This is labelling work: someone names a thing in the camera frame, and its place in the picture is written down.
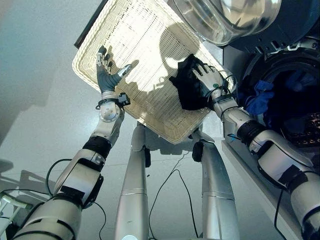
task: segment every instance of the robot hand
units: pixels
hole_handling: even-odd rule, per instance
[[[111,75],[113,63],[111,61],[111,55],[106,53],[107,49],[104,46],[101,46],[96,55],[96,77],[101,93],[107,91],[114,92],[116,85],[120,82],[122,77],[132,69],[132,65],[128,64],[118,71],[118,73]]]
[[[222,84],[222,78],[219,72],[213,67],[204,64],[197,65],[197,69],[192,69],[193,74],[200,81],[200,91],[202,97],[209,97],[214,89],[217,89]]]

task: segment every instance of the black strap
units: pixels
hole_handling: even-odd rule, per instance
[[[121,92],[120,95],[117,98],[106,98],[102,99],[98,102],[98,105],[95,107],[95,109],[99,110],[102,104],[114,102],[119,106],[119,108],[123,108],[126,105],[130,105],[130,98],[124,93]]]
[[[210,97],[209,101],[208,101],[208,108],[210,108],[211,110],[214,110],[214,105],[216,103],[220,103],[220,102],[223,102],[225,100],[229,100],[232,98],[232,95],[231,94],[226,94],[226,95],[222,95],[222,96],[218,96],[217,98],[215,99],[212,99]]]

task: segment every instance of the black joint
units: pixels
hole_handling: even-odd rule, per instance
[[[255,137],[266,130],[267,128],[255,120],[250,120],[244,123],[236,133],[237,136],[244,142],[247,146],[250,145]]]
[[[226,94],[226,95],[222,95],[222,96],[219,96],[215,99],[212,99],[211,97],[209,98],[209,102],[208,102],[208,108],[210,108],[211,110],[214,110],[214,105],[216,103],[220,103],[220,102],[223,102],[225,100],[229,100],[232,98],[232,95],[231,94]]]
[[[151,166],[151,155],[150,155],[150,149],[144,148],[144,155],[145,155],[145,167],[149,168]]]
[[[101,172],[102,168],[104,167],[105,165],[105,162],[104,161],[100,161],[99,163],[98,162],[92,162],[86,158],[80,158],[78,160],[78,163],[79,164],[82,164],[84,166],[87,166],[88,168],[91,168],[93,170],[96,170],[98,172]]]
[[[198,141],[193,145],[192,158],[195,162],[197,163],[201,162],[203,150],[204,150],[203,142]]]
[[[68,202],[71,202],[73,204],[76,204],[77,206],[83,207],[82,205],[82,198],[84,197],[85,193],[82,191],[79,191],[75,188],[69,187],[69,186],[62,186],[60,191],[62,193],[58,193],[56,196],[54,196],[54,200],[62,199]]]
[[[101,136],[92,136],[82,149],[89,149],[106,158],[112,148],[111,143]]]
[[[128,95],[125,92],[121,92],[119,97],[118,97],[118,101],[122,106],[127,106],[130,105],[130,98],[128,97]]]
[[[87,200],[84,203],[84,207],[83,207],[84,209],[90,207],[94,203],[94,201],[97,199],[98,193],[100,191],[100,188],[101,188],[101,185],[103,182],[104,182],[104,177],[101,176],[101,174],[100,174],[100,176],[99,176],[98,180],[96,181],[90,195],[88,196]]]
[[[307,175],[300,171],[295,165],[289,167],[279,179],[279,182],[284,183],[286,182],[286,187],[291,194],[297,187],[301,184],[308,182]]]
[[[272,141],[266,141],[262,147],[260,147],[259,151],[257,153],[254,152],[254,154],[256,154],[258,156],[258,158],[260,158],[263,154],[266,153],[266,151],[269,150],[269,148],[271,148],[271,146],[273,145],[274,143]]]

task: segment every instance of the gray floor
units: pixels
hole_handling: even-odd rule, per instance
[[[58,159],[72,158],[87,141],[98,121],[95,105],[100,93],[80,80],[71,67],[77,52],[73,43],[100,0],[2,0],[0,3],[0,191],[9,188],[44,189],[48,168]],[[130,115],[102,170],[104,184],[97,202],[107,214],[103,239],[111,239],[119,194],[136,125]],[[212,113],[203,130],[221,149],[221,124]],[[189,142],[173,146],[150,132],[151,167],[146,170],[149,205],[163,180]],[[272,222],[250,196],[250,190],[222,155],[234,188],[242,240],[280,239]],[[52,172],[50,184],[66,164]],[[191,192],[195,221],[201,232],[201,165],[187,154],[178,168]],[[20,197],[36,203],[40,194],[21,191]],[[98,239],[103,215],[97,206],[83,211],[80,240]],[[188,196],[177,175],[159,194],[151,217],[157,238],[194,237]]]

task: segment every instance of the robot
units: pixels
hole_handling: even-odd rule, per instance
[[[115,86],[132,66],[126,65],[111,75],[110,56],[102,46],[96,56],[96,67],[102,97],[96,107],[97,127],[58,178],[53,197],[33,211],[14,240],[76,239],[82,210],[97,198],[103,183],[100,172],[119,136],[125,115],[123,107],[130,104],[125,93],[115,93]],[[213,67],[198,65],[192,71],[201,83],[201,92],[211,97],[208,107],[224,122],[227,132],[240,138],[258,156],[258,169],[267,180],[290,193],[303,238],[318,239],[320,176],[310,159],[240,108],[231,94],[223,91],[225,81]],[[150,165],[150,152],[144,131],[145,127],[138,123],[132,136],[116,218],[117,240],[149,239],[145,167]],[[192,138],[195,142],[192,157],[202,163],[203,239],[239,239],[234,196],[221,156],[206,134],[196,130]]]

